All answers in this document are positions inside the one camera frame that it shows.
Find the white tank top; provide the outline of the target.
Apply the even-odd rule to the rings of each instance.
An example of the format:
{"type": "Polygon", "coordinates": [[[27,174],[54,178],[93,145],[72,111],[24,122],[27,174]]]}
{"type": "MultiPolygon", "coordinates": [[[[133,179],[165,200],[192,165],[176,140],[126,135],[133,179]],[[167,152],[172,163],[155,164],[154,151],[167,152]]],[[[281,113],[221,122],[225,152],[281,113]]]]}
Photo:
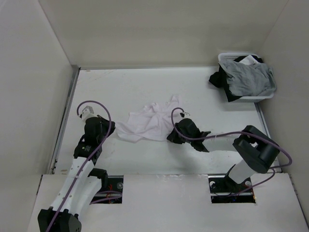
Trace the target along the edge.
{"type": "Polygon", "coordinates": [[[127,122],[116,122],[116,133],[120,139],[131,143],[164,141],[173,130],[171,112],[177,107],[182,107],[179,95],[173,95],[165,104],[153,102],[138,112],[130,112],[127,122]]]}

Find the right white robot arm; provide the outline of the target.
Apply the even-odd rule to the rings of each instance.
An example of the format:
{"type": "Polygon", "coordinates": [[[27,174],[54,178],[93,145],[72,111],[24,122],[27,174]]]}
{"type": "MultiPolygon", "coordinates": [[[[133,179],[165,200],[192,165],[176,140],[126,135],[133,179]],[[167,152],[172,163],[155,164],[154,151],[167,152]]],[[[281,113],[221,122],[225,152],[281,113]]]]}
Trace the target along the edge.
{"type": "Polygon", "coordinates": [[[224,178],[229,191],[237,190],[247,178],[254,174],[265,174],[279,154],[277,144],[254,126],[246,126],[236,134],[220,136],[210,131],[200,131],[189,118],[174,124],[167,140],[174,144],[189,143],[199,152],[235,151],[242,160],[233,165],[224,178]]]}

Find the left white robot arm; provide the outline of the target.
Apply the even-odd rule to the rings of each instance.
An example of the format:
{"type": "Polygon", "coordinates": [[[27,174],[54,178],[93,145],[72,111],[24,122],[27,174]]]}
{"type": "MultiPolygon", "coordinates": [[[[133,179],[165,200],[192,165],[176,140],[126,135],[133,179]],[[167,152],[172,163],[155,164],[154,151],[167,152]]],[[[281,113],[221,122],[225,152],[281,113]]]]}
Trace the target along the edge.
{"type": "Polygon", "coordinates": [[[101,116],[85,120],[84,134],[73,154],[66,180],[48,209],[38,214],[42,232],[80,232],[82,213],[97,192],[108,188],[106,170],[95,168],[102,153],[102,143],[114,132],[115,122],[101,116]]]}

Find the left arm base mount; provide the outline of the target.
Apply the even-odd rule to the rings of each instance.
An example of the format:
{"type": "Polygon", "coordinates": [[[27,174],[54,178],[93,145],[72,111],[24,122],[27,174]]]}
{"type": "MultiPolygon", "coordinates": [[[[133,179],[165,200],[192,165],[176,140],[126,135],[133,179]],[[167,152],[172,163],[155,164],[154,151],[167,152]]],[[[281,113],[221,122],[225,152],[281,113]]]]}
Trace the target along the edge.
{"type": "Polygon", "coordinates": [[[91,203],[95,204],[121,204],[124,188],[124,176],[108,176],[108,180],[95,194],[91,203]]]}

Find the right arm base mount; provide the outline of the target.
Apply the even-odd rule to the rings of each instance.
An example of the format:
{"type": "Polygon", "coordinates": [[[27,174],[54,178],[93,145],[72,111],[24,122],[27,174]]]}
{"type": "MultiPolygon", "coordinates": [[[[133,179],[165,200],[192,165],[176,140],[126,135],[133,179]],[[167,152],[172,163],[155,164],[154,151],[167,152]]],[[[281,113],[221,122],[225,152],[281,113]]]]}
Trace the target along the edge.
{"type": "Polygon", "coordinates": [[[237,184],[227,174],[208,177],[211,203],[255,203],[254,191],[247,189],[252,186],[251,178],[237,184]]]}

